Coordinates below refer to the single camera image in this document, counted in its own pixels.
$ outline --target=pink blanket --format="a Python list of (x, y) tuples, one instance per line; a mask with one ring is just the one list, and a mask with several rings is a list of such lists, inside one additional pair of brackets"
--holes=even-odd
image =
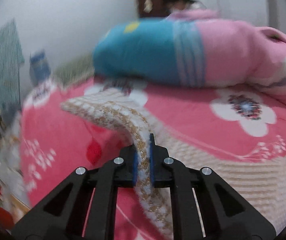
[[(89, 80), (64, 91), (49, 81), (28, 97), (22, 114), (22, 171), (32, 205), (78, 166), (99, 166), (129, 143), (60, 109), (68, 98), (108, 87), (123, 90), (175, 137), (216, 158), (264, 162), (286, 156), (286, 106), (244, 85), (196, 90)], [(144, 217), (133, 190), (118, 192), (115, 239), (162, 239)]]
[[(270, 27), (255, 28), (245, 22), (215, 18), (210, 10), (187, 10), (168, 17), (195, 21), (206, 58), (203, 86), (248, 83), (286, 104), (286, 35)], [(187, 54), (181, 56), (188, 61)], [(184, 66), (178, 62), (178, 68), (184, 82)]]

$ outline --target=bed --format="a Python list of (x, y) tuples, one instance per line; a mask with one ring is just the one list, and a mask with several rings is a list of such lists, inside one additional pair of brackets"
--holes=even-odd
[[(108, 88), (121, 90), (166, 127), (171, 142), (158, 141), (157, 137), (156, 142), (168, 148), (171, 156), (191, 168), (212, 167), (274, 225), (277, 233), (285, 228), (286, 106), (245, 85), (195, 90), (141, 80), (95, 78), (61, 90), (55, 82), (47, 81), (30, 94), (22, 115), (21, 162), (31, 205), (76, 167), (98, 167), (130, 143), (115, 131), (60, 109), (60, 103), (69, 98)], [(261, 111), (245, 118), (247, 105)], [(198, 156), (197, 163), (189, 159), (191, 155)], [(120, 190), (115, 239), (161, 239), (141, 217), (134, 191)]]

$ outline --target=person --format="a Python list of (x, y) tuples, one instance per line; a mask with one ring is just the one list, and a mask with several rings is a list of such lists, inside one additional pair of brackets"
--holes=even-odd
[(170, 11), (176, 10), (195, 10), (195, 9), (206, 9), (204, 4), (198, 0), (162, 0), (163, 5)]

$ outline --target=white flower pattern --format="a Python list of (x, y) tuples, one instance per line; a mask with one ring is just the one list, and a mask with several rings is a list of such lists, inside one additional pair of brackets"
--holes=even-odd
[(24, 107), (41, 107), (46, 105), (51, 94), (55, 92), (57, 85), (52, 80), (43, 82), (27, 96)]
[(142, 235), (140, 234), (140, 232), (137, 231), (137, 235), (136, 235), (136, 237), (135, 237), (134, 240), (145, 240), (145, 239), (144, 239), (144, 237), (142, 237)]
[(148, 96), (143, 90), (147, 87), (147, 82), (133, 79), (107, 79), (104, 83), (96, 83), (93, 86), (86, 88), (84, 95), (91, 95), (101, 92), (108, 88), (118, 88), (130, 99), (138, 103), (140, 106), (144, 106), (147, 103)]
[(247, 134), (263, 137), (268, 134), (267, 123), (276, 123), (275, 112), (263, 104), (259, 95), (229, 89), (218, 89), (216, 92), (220, 98), (210, 103), (213, 113), (227, 121), (238, 121)]
[(241, 161), (257, 161), (265, 162), (266, 160), (271, 160), (274, 157), (280, 156), (284, 151), (286, 151), (286, 143), (281, 135), (276, 135), (275, 142), (258, 142), (256, 147), (247, 155), (236, 156)]
[(44, 153), (44, 151), (40, 148), (37, 140), (30, 141), (24, 140), (26, 145), (26, 149), (24, 150), (24, 154), (27, 156), (31, 156), (35, 163), (30, 163), (28, 165), (28, 174), (25, 177), (26, 179), (26, 190), (28, 192), (37, 189), (36, 180), (41, 180), (42, 176), (37, 171), (36, 165), (40, 166), (43, 171), (46, 171), (47, 167), (52, 167), (52, 162), (54, 162), (54, 157), (56, 156), (56, 152), (53, 149), (50, 149), (48, 153)]

